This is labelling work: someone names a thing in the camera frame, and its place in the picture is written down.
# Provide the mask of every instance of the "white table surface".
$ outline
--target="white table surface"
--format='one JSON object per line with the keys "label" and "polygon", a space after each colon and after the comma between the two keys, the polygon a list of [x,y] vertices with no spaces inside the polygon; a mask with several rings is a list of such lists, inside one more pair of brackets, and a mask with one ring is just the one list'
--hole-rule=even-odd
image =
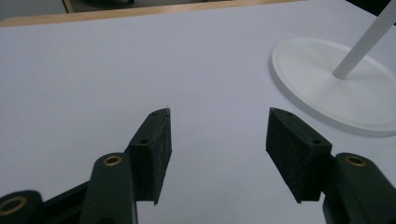
{"label": "white table surface", "polygon": [[[294,37],[352,46],[374,19],[313,0],[0,28],[0,195],[73,188],[169,106],[174,151],[160,203],[138,203],[140,223],[325,223],[322,202],[297,204],[265,152],[269,107],[305,120],[333,155],[371,159],[393,186],[396,137],[310,118],[276,88],[269,58]],[[392,27],[370,55],[396,74],[395,36]]]}

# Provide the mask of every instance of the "wooden table edge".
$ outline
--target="wooden table edge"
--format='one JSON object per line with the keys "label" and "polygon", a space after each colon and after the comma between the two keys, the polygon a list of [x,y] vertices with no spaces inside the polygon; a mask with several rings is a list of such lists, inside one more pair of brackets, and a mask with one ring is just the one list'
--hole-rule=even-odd
{"label": "wooden table edge", "polygon": [[294,1],[300,1],[300,0],[234,0],[234,1],[185,4],[185,5],[172,5],[172,6],[162,6],[162,7],[139,7],[139,8],[116,9],[116,10],[107,10],[107,11],[58,14],[58,15],[16,17],[16,18],[9,18],[0,21],[0,27],[52,24],[52,23],[72,22],[72,21],[93,21],[93,20],[103,20],[103,19],[111,19],[111,18],[145,16],[145,15],[153,15],[153,14],[195,11],[195,10],[226,8],[226,7],[247,7],[247,6],[265,5],[265,4],[273,4],[273,3],[286,3],[286,2],[294,2]]}

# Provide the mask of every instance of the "white pole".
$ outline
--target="white pole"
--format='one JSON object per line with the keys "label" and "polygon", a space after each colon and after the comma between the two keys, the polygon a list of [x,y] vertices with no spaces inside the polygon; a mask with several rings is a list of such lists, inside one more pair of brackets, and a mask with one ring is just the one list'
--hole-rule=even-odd
{"label": "white pole", "polygon": [[332,74],[341,79],[346,78],[395,22],[396,0],[392,0]]}

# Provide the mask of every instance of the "round white base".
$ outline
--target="round white base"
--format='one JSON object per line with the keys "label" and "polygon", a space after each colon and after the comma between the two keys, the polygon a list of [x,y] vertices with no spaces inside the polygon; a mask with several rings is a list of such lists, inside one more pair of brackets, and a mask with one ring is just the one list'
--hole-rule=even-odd
{"label": "round white base", "polygon": [[396,76],[366,56],[346,77],[332,71],[350,48],[320,39],[285,41],[273,52],[275,84],[304,112],[334,128],[365,136],[396,134]]}

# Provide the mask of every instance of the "brass insert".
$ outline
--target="brass insert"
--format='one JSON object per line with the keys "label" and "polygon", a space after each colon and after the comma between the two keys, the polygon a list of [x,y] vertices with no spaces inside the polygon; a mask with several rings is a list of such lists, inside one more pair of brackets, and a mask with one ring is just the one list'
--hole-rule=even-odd
{"label": "brass insert", "polygon": [[356,166],[366,166],[367,162],[365,162],[364,160],[362,160],[361,158],[357,157],[357,156],[347,156],[345,157],[346,162],[352,164],[352,165],[356,165]]}
{"label": "brass insert", "polygon": [[120,162],[122,162],[122,157],[121,156],[110,156],[105,158],[105,160],[103,161],[103,164],[106,166],[113,166],[113,165],[117,165]]}
{"label": "brass insert", "polygon": [[0,217],[11,215],[21,208],[23,208],[27,203],[27,199],[23,196],[15,196],[3,203],[0,203]]}

